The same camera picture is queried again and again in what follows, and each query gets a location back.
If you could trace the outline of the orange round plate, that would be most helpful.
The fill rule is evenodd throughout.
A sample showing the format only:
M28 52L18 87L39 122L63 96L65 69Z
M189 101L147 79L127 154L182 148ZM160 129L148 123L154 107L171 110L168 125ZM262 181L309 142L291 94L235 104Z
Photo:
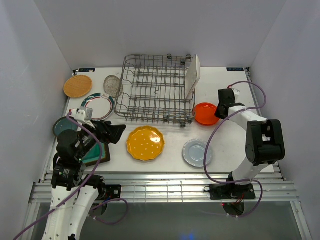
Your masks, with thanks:
M195 106L195 120L204 126L212 126L219 122L215 113L217 106L209 102L202 102Z

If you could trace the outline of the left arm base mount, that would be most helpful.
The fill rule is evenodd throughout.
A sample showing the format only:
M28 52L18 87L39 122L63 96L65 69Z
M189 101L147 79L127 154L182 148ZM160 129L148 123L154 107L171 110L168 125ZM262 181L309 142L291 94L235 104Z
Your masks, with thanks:
M97 187L97 201L106 201L121 198L122 186L119 184L104 184Z

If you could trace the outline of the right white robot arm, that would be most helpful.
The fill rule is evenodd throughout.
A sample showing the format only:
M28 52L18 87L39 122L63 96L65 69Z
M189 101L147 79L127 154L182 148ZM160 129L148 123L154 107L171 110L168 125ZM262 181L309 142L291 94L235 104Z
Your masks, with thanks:
M267 119L257 115L244 104L236 102L237 90L231 88L218 91L218 106L215 116L230 120L246 131L245 158L231 173L231 183L226 185L226 194L237 199L244 193L244 185L269 165L285 157L282 124L278 119Z

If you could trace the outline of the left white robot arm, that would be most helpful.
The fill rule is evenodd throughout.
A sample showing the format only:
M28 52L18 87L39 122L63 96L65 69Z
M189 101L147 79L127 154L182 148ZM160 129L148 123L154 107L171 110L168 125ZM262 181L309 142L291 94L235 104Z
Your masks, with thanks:
M78 240L95 201L109 200L104 178L93 173L83 176L83 158L95 146L117 144L126 125L110 121L91 121L80 131L67 129L57 137L51 180L50 214L44 240Z

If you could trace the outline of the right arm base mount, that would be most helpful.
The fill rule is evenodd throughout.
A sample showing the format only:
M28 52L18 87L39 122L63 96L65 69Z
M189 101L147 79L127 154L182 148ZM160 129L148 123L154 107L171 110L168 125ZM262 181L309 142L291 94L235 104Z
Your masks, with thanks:
M210 184L204 188L211 200L255 200L256 195L252 184Z

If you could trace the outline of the white rectangular plate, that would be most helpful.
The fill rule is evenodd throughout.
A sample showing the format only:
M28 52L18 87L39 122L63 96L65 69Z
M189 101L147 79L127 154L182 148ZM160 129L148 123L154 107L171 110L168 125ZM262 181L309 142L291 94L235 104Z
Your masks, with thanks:
M201 78L201 63L197 54L193 56L185 75L185 99L190 100Z

